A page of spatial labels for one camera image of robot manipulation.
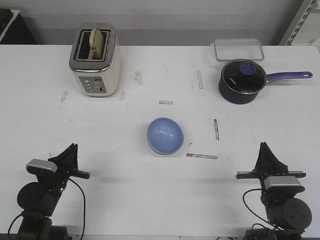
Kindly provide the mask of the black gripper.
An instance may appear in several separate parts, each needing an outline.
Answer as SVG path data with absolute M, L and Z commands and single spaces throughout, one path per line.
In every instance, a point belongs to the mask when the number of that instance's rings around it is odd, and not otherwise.
M 89 179 L 90 173 L 78 170 L 78 145 L 72 143 L 58 156 L 48 159 L 54 163 L 55 177 L 53 178 L 53 193 L 62 194 L 70 177 Z
M 306 177 L 303 171 L 290 171 L 288 166 L 277 159 L 273 154 L 266 142 L 261 142 L 258 152 L 258 158 L 255 167 L 251 171 L 238 171 L 236 179 L 258 179 L 263 190 L 265 189 L 264 180 L 271 176 L 294 176 L 298 179 Z

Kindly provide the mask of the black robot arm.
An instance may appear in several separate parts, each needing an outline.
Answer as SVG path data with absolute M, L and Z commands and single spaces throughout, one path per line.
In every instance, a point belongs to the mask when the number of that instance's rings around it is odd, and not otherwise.
M 89 179 L 90 173 L 78 169 L 78 145 L 72 143 L 62 153 L 48 160 L 32 159 L 26 166 L 36 182 L 26 184 L 17 195 L 23 218 L 17 240 L 70 240 L 68 229 L 54 226 L 51 216 L 73 177 Z
M 239 171 L 236 178 L 258 179 L 261 192 L 260 200 L 265 206 L 267 219 L 265 223 L 252 225 L 246 230 L 246 240 L 300 240 L 305 229 L 312 222 L 309 206 L 296 194 L 305 188 L 299 182 L 306 173 L 290 171 L 288 166 L 280 162 L 272 153 L 266 142 L 260 143 L 258 158 L 251 171 Z

